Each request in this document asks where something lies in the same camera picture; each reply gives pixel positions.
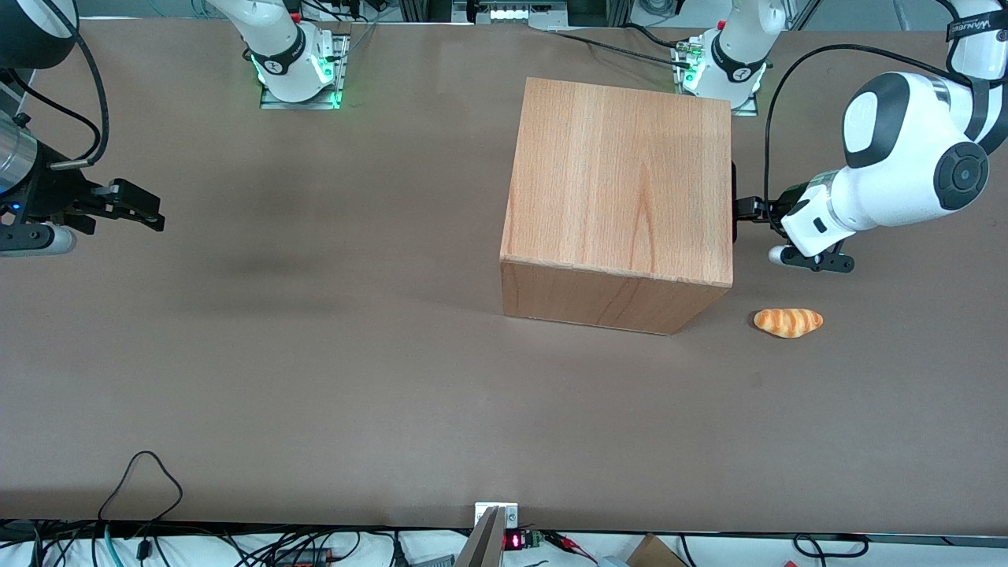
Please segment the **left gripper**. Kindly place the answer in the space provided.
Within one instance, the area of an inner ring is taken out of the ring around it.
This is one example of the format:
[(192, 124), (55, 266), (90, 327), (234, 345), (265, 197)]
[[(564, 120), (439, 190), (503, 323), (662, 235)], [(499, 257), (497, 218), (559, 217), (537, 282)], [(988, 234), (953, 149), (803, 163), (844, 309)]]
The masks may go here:
[[(833, 183), (832, 176), (816, 176), (810, 182), (789, 187), (779, 200), (741, 198), (736, 221), (773, 224), (773, 217), (782, 216), (780, 223), (791, 244), (802, 256), (811, 258), (850, 236), (850, 230), (832, 208)], [(786, 214), (784, 201), (791, 204)]]

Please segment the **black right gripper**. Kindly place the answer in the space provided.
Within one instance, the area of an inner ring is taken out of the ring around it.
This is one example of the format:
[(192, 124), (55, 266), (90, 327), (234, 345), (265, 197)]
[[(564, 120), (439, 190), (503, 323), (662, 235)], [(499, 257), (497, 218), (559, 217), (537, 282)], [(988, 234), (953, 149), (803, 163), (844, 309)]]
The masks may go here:
[[(102, 209), (80, 209), (93, 205), (95, 198)], [(13, 223), (2, 224), (3, 237), (16, 237), (21, 226), (43, 222), (94, 235), (96, 217), (165, 230), (161, 199), (136, 183), (114, 179), (100, 186), (80, 171), (54, 172), (17, 157), (2, 159), (2, 214), (14, 215)]]

